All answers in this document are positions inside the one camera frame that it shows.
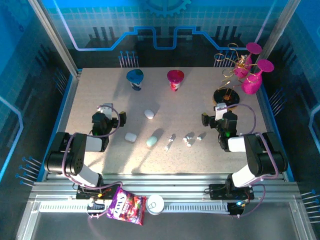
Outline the small controller board box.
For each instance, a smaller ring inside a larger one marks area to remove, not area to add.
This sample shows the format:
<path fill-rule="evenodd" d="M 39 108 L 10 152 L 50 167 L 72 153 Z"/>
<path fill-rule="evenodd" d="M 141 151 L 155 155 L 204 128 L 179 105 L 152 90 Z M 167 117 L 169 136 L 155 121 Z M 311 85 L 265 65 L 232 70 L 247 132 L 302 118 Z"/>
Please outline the small controller board box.
<path fill-rule="evenodd" d="M 245 210 L 245 205 L 242 204 L 242 205 L 238 205 L 237 203 L 235 202 L 232 202 L 232 203 L 228 203 L 227 204 L 227 211 L 229 212 L 229 215 L 230 216 L 240 216 L 243 214 Z"/>
<path fill-rule="evenodd" d="M 107 209 L 105 203 L 101 200 L 89 202 L 86 210 L 89 214 L 99 214 Z"/>

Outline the purple candy bag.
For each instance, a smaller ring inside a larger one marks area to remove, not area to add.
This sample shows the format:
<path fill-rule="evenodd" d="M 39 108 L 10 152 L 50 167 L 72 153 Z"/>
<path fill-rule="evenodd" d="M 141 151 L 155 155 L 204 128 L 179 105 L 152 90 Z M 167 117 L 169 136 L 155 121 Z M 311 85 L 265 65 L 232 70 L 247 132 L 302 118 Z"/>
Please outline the purple candy bag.
<path fill-rule="evenodd" d="M 108 207 L 106 216 L 110 219 L 142 226 L 144 224 L 146 203 L 146 196 L 135 195 L 119 186 Z"/>

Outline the blue lid yogurt cup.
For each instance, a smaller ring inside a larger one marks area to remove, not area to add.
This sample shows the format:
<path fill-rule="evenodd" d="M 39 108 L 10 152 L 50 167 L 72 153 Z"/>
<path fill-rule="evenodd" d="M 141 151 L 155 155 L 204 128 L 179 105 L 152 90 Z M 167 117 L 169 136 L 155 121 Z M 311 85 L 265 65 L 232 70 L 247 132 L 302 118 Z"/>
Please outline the blue lid yogurt cup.
<path fill-rule="evenodd" d="M 140 91 L 142 88 L 142 81 L 144 79 L 144 74 L 140 69 L 130 70 L 126 74 L 126 79 L 129 81 L 130 86 L 135 91 Z"/>

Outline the pink lid yogurt cup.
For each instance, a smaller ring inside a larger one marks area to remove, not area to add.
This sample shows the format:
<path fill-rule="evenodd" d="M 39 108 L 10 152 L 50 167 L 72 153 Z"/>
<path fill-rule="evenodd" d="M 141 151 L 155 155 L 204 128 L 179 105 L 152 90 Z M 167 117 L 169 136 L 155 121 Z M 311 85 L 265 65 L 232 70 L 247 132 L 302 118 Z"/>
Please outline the pink lid yogurt cup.
<path fill-rule="evenodd" d="M 185 74 L 181 70 L 170 70 L 167 73 L 167 79 L 169 81 L 170 89 L 174 92 L 178 90 L 181 83 L 185 78 Z"/>

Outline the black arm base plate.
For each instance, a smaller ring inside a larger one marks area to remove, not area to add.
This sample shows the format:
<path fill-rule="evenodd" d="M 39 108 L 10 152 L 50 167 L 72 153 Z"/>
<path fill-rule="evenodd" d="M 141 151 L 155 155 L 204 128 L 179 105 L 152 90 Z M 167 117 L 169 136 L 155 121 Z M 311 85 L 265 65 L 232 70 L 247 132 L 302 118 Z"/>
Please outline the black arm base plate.
<path fill-rule="evenodd" d="M 254 200 L 255 195 L 252 187 L 228 188 L 226 184 L 209 184 L 205 190 L 211 200 Z"/>
<path fill-rule="evenodd" d="M 76 199 L 77 200 L 89 200 L 93 198 L 94 200 L 110 200 L 113 197 L 113 192 L 111 188 L 103 189 L 88 189 L 82 186 L 78 186 L 76 189 Z"/>

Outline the aluminium frame post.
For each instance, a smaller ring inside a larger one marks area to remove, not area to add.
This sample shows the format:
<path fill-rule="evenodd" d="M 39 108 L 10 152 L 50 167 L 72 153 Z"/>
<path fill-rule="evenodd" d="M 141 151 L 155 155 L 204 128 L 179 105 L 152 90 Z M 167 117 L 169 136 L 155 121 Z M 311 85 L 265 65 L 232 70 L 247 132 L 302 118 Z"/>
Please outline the aluminium frame post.
<path fill-rule="evenodd" d="M 64 64 L 66 65 L 67 69 L 71 73 L 74 78 L 80 76 L 78 68 L 67 49 L 62 37 L 60 36 L 58 30 L 56 29 L 53 21 L 51 20 L 48 11 L 44 7 L 41 0 L 28 0 L 28 3 L 31 5 L 33 11 L 35 12 L 37 18 L 39 19 L 40 23 L 44 27 L 46 33 L 48 34 L 51 42 L 53 43 L 54 47 L 58 51 L 61 59 L 63 60 Z"/>
<path fill-rule="evenodd" d="M 283 35 L 285 28 L 287 27 L 300 2 L 301 0 L 288 0 L 264 47 L 262 48 L 262 52 L 258 56 L 257 61 L 260 59 L 268 59 L 278 40 Z"/>

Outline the white round tin can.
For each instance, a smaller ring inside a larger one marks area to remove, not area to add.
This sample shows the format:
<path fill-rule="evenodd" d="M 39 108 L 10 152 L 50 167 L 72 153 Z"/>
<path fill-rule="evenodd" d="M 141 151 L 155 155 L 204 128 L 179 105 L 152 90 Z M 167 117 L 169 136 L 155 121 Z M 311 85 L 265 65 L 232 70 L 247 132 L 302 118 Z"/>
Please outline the white round tin can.
<path fill-rule="evenodd" d="M 159 215 L 165 207 L 164 199 L 157 194 L 151 195 L 146 201 L 146 209 L 151 215 Z"/>

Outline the pink wine glass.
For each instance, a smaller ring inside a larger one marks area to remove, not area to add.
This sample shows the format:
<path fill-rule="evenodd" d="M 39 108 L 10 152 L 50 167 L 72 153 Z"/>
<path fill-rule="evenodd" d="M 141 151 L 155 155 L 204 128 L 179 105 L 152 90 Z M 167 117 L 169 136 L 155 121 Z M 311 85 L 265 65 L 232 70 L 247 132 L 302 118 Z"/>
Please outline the pink wine glass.
<path fill-rule="evenodd" d="M 259 69 L 255 73 L 249 73 L 241 85 L 241 89 L 247 95 L 256 94 L 263 83 L 262 74 L 271 73 L 274 70 L 274 65 L 267 59 L 260 59 L 256 64 Z"/>
<path fill-rule="evenodd" d="M 254 66 L 252 55 L 259 55 L 262 52 L 261 46 L 255 42 L 249 42 L 246 45 L 246 49 L 249 54 L 241 55 L 240 57 L 238 57 L 235 61 L 233 69 L 233 73 L 239 80 L 245 78 L 251 71 L 251 68 Z"/>

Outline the aluminium front frame rails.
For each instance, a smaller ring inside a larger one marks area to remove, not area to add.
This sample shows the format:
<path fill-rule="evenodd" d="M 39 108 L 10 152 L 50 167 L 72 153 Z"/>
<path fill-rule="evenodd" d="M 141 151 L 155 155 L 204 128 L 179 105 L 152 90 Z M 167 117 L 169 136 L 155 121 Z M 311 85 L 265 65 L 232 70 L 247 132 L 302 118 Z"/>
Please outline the aluminium front frame rails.
<path fill-rule="evenodd" d="M 167 202 L 208 202 L 204 193 L 210 184 L 224 184 L 227 174 L 105 174 L 104 182 L 121 181 L 123 188 L 141 196 L 160 195 Z M 62 201 L 74 199 L 76 190 L 71 181 L 60 175 L 48 174 L 44 181 L 36 182 L 30 192 L 31 199 L 39 201 Z M 253 188 L 254 201 L 265 194 L 265 202 L 289 202 L 300 199 L 295 182 L 289 182 L 284 175 L 262 181 Z"/>

